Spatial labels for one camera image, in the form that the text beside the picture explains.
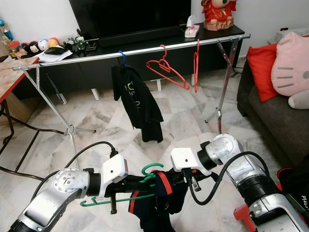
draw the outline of red pillow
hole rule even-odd
[[[271,82],[271,70],[277,57],[277,43],[263,47],[249,47],[249,62],[260,99],[265,102],[277,95]]]

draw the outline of red figurine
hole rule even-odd
[[[232,11],[236,11],[237,0],[202,0],[207,30],[222,30],[234,25]]]

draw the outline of gray sofa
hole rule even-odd
[[[238,110],[260,131],[281,165],[291,167],[309,154],[309,110],[291,108],[288,99],[278,95],[261,102],[250,66],[245,63],[237,95]]]

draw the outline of clothing rack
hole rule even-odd
[[[224,80],[224,84],[223,84],[223,88],[222,88],[222,94],[221,94],[219,106],[216,108],[215,112],[208,119],[205,120],[205,122],[207,123],[212,117],[217,116],[219,134],[221,134],[221,132],[222,132],[221,131],[221,118],[222,118],[221,109],[222,109],[223,101],[224,101],[224,98],[225,98],[228,80],[229,80],[231,73],[232,73],[232,66],[233,66],[233,63],[234,63],[234,58],[235,58],[238,42],[243,40],[243,39],[248,39],[248,38],[250,38],[250,36],[251,36],[250,34],[233,35],[233,36],[228,36],[228,37],[221,37],[221,38],[215,38],[215,39],[210,39],[210,40],[200,40],[199,41],[200,46],[213,44],[213,43],[217,44],[220,51],[222,52],[223,57],[225,58],[225,60],[227,62],[227,70],[226,70],[226,74],[225,74],[225,80]],[[221,44],[221,43],[224,43],[224,42],[232,42],[231,51],[230,51],[229,56],[227,55],[227,52],[225,52],[225,50],[224,50],[224,48]],[[193,47],[193,46],[197,46],[197,41],[167,45],[166,49],[167,50],[174,50],[174,49]],[[123,52],[123,53],[126,56],[131,56],[131,55],[160,52],[160,51],[164,51],[164,48],[163,47],[153,47],[153,48],[145,48],[145,49],[134,50],[134,51],[126,51],[126,52]],[[19,66],[19,67],[13,68],[14,71],[22,70],[24,72],[26,77],[33,84],[33,86],[37,89],[37,91],[40,93],[40,95],[43,97],[43,99],[46,101],[46,103],[51,107],[51,109],[54,111],[54,113],[65,124],[65,126],[67,127],[67,134],[70,136],[70,140],[71,140],[72,146],[74,148],[74,153],[76,153],[76,146],[75,146],[73,134],[76,131],[85,131],[85,132],[96,132],[96,131],[95,130],[76,128],[76,127],[74,127],[74,125],[70,124],[64,118],[64,116],[60,113],[60,111],[56,108],[56,106],[52,103],[52,101],[50,100],[48,95],[44,92],[44,90],[40,86],[40,67],[79,63],[79,62],[86,62],[86,61],[100,60],[100,59],[110,59],[110,58],[117,58],[117,57],[122,57],[122,54],[121,53],[111,53],[111,54],[105,54],[105,55],[99,55],[99,56],[93,56],[93,57],[74,58],[74,59],[66,59],[66,60],[61,60],[61,61],[56,61],[56,62],[31,64],[31,65],[25,65],[25,66]],[[33,80],[30,77],[30,75],[28,73],[29,69],[36,69],[36,79],[35,80]]]

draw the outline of television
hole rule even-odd
[[[160,36],[161,29],[168,32],[186,24],[191,14],[191,0],[70,0],[70,4],[86,40],[141,36],[153,30]]]

